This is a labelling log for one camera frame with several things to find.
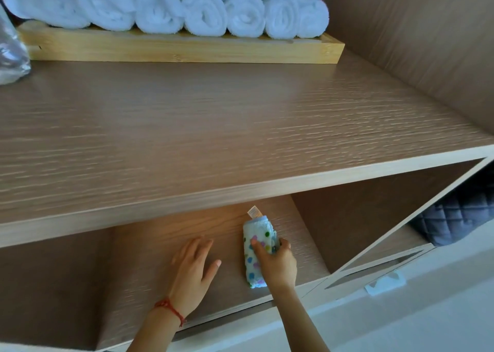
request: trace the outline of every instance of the bracelet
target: bracelet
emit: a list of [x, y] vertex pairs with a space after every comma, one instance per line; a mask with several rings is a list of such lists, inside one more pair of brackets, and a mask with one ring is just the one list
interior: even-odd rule
[[168, 308], [171, 310], [171, 312], [173, 314], [175, 314], [179, 319], [180, 319], [180, 327], [182, 327], [184, 325], [184, 322], [185, 322], [185, 318], [183, 318], [183, 316], [173, 307], [173, 305], [170, 303], [170, 299], [167, 298], [164, 298], [163, 300], [161, 301], [158, 301], [156, 304], [155, 304], [155, 308], [159, 308], [160, 306], [164, 307], [164, 308]]

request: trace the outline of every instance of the forearm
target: forearm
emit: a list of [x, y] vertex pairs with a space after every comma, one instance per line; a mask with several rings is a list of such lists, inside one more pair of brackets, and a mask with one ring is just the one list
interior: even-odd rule
[[147, 315], [127, 352], [163, 352], [179, 326], [180, 320], [169, 309], [155, 308]]
[[329, 352], [295, 290], [273, 294], [292, 352]]

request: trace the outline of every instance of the plastic bag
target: plastic bag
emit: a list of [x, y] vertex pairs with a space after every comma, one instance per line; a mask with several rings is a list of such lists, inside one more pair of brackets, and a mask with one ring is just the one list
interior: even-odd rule
[[13, 83], [31, 71], [26, 46], [0, 5], [0, 85]]

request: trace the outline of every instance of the person's left hand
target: person's left hand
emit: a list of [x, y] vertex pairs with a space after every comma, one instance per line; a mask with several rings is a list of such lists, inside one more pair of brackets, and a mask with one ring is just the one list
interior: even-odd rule
[[202, 277], [207, 254], [213, 245], [212, 239], [202, 237], [190, 239], [171, 260], [174, 280], [166, 295], [171, 305], [185, 318], [204, 299], [209, 285], [218, 272], [220, 260], [214, 261]]

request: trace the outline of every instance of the quilted fabric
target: quilted fabric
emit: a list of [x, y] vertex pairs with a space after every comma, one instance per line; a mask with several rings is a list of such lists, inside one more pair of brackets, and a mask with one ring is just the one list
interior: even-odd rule
[[494, 163], [467, 179], [411, 220], [410, 224], [435, 246], [466, 237], [494, 218]]

